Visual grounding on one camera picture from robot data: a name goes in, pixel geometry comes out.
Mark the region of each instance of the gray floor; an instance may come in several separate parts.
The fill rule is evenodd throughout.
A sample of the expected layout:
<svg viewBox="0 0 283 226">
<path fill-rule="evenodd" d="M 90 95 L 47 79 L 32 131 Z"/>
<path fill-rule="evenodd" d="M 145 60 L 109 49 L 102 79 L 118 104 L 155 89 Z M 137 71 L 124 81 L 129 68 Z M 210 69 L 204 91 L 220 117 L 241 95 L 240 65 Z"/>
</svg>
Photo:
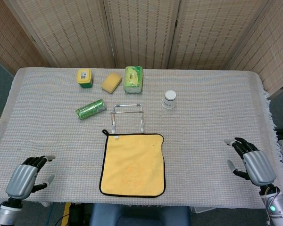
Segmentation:
<svg viewBox="0 0 283 226">
<path fill-rule="evenodd" d="M 0 67 L 0 115 L 12 80 L 12 76 Z M 270 110 L 276 126 L 283 129 L 283 93 L 271 101 Z M 17 225 L 54 226 L 63 215 L 63 210 L 64 203 L 43 207 L 39 203 L 24 202 Z M 215 209 L 201 214 L 191 214 L 191 221 L 193 226 L 263 226 L 266 221 L 266 213 L 265 210 Z"/>
</svg>

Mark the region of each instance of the gray tablecloth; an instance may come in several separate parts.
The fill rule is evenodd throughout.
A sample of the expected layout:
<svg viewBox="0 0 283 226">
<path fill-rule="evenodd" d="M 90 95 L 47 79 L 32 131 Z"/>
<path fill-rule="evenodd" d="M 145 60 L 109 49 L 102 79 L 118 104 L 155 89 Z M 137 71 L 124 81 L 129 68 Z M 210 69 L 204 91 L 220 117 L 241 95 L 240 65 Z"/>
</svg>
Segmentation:
<svg viewBox="0 0 283 226">
<path fill-rule="evenodd" d="M 13 81 L 0 121 L 0 201 L 15 169 L 30 156 L 56 155 L 37 182 L 51 173 L 52 184 L 28 200 L 104 202 L 141 205 L 263 208 L 258 188 L 236 177 L 231 159 L 243 163 L 225 138 L 243 137 L 264 150 L 283 191 L 283 165 L 276 145 L 266 93 L 257 74 L 242 71 L 144 70 L 141 94 L 125 94 L 123 82 L 113 94 L 101 90 L 108 73 L 92 69 L 93 87 L 76 83 L 75 68 L 22 68 Z M 177 93 L 174 109 L 162 107 L 164 92 Z M 108 109 L 86 120 L 75 110 L 102 98 Z M 164 136 L 166 191 L 157 198 L 105 196 L 99 191 L 110 112 L 115 104 L 143 104 L 145 132 Z M 139 132 L 138 115 L 117 115 L 118 133 Z"/>
</svg>

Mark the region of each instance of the green can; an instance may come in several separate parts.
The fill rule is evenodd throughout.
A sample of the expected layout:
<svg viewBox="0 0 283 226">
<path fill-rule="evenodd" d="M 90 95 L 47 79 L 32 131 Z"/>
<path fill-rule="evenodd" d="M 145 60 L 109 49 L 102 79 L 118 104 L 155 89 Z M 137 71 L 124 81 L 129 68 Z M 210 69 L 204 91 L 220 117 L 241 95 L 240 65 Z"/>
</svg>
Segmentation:
<svg viewBox="0 0 283 226">
<path fill-rule="evenodd" d="M 86 119 L 90 116 L 93 116 L 97 113 L 105 111 L 107 108 L 102 99 L 95 101 L 91 104 L 88 104 L 84 107 L 77 109 L 75 112 L 79 119 Z"/>
</svg>

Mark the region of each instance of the sponge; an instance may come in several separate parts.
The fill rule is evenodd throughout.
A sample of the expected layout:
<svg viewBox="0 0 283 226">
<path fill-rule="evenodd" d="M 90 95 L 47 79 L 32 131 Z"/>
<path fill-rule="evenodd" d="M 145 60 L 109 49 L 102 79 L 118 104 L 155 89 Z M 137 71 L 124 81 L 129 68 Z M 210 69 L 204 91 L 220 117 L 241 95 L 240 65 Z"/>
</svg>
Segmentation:
<svg viewBox="0 0 283 226">
<path fill-rule="evenodd" d="M 119 83 L 122 81 L 122 77 L 119 74 L 111 73 L 102 83 L 102 89 L 108 93 L 113 93 Z"/>
</svg>

